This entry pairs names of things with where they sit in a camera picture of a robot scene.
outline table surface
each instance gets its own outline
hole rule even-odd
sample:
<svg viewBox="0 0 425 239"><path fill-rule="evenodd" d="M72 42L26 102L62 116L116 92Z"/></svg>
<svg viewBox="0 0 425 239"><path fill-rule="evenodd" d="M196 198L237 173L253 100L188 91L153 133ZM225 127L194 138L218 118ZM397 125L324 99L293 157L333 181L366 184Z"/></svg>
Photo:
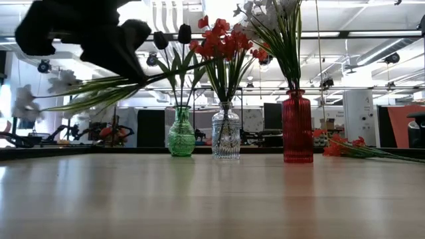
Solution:
<svg viewBox="0 0 425 239"><path fill-rule="evenodd" d="M425 238L425 165L282 159L0 162L0 238Z"/></svg>

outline red glass vase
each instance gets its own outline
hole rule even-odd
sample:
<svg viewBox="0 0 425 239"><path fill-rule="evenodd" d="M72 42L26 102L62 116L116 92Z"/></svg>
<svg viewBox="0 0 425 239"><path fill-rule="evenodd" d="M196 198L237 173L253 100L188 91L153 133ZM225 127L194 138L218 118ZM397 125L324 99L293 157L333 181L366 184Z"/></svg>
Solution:
<svg viewBox="0 0 425 239"><path fill-rule="evenodd" d="M282 105L285 163L313 163L313 133L310 101L305 90L288 90Z"/></svg>

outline vase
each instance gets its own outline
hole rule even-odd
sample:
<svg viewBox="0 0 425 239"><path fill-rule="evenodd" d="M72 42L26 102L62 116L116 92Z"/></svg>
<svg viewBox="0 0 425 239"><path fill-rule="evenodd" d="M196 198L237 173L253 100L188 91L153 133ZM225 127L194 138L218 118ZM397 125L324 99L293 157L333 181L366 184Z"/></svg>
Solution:
<svg viewBox="0 0 425 239"><path fill-rule="evenodd" d="M239 116L232 112L232 103L221 102L219 113L212 118L212 156L239 159L240 122Z"/></svg>
<svg viewBox="0 0 425 239"><path fill-rule="evenodd" d="M190 106L175 106L175 121L168 133L168 150L172 156L190 157L195 148L195 132L189 122Z"/></svg>
<svg viewBox="0 0 425 239"><path fill-rule="evenodd" d="M285 163L313 162L313 132L310 101L304 90L289 90L282 105Z"/></svg>

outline wooden table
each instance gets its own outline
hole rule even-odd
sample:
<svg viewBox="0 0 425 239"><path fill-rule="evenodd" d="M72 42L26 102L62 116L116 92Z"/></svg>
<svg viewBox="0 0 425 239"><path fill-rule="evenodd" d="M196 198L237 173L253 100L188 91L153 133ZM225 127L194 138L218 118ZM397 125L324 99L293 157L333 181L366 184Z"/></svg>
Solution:
<svg viewBox="0 0 425 239"><path fill-rule="evenodd" d="M0 238L425 238L425 165L282 155L0 163Z"/></svg>

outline green glass vase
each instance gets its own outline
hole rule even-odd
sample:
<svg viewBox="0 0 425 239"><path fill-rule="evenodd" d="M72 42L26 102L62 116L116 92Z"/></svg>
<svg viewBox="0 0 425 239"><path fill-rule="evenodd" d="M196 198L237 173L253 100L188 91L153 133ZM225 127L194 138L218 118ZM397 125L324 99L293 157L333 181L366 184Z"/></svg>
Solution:
<svg viewBox="0 0 425 239"><path fill-rule="evenodd" d="M168 133L168 150L172 156L190 157L195 148L195 132L189 122L190 106L175 106L175 121Z"/></svg>

